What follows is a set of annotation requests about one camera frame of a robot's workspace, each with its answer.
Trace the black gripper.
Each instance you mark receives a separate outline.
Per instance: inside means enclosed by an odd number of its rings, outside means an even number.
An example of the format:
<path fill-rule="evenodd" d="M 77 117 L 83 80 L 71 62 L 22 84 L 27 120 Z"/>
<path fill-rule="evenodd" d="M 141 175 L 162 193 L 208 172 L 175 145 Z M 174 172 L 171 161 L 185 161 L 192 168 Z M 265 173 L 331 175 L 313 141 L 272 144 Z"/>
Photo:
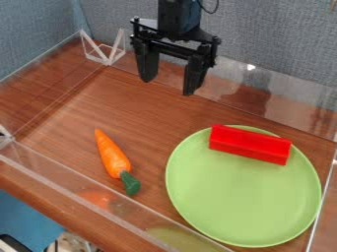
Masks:
<path fill-rule="evenodd" d="M 165 31 L 158 21 L 134 17 L 133 35 L 138 74 L 149 83 L 158 75 L 159 54 L 189 60 L 185 70 L 184 95 L 192 95 L 202 86 L 209 67 L 214 66 L 221 39 L 196 26 L 186 32 Z"/>

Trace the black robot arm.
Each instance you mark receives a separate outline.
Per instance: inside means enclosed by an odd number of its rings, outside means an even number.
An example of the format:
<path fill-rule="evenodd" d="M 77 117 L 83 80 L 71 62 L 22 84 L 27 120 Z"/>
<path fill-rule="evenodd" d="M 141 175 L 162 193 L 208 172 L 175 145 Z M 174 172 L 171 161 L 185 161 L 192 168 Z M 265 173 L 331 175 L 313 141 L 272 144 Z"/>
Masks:
<path fill-rule="evenodd" d="M 146 83 L 158 75 L 159 54 L 166 54 L 188 61 L 184 95 L 192 95 L 202 86 L 221 45 L 221 38 L 201 28 L 202 12 L 214 13 L 216 9 L 210 12 L 204 0 L 158 0 L 157 20 L 130 20 L 130 43 L 138 74 Z"/>

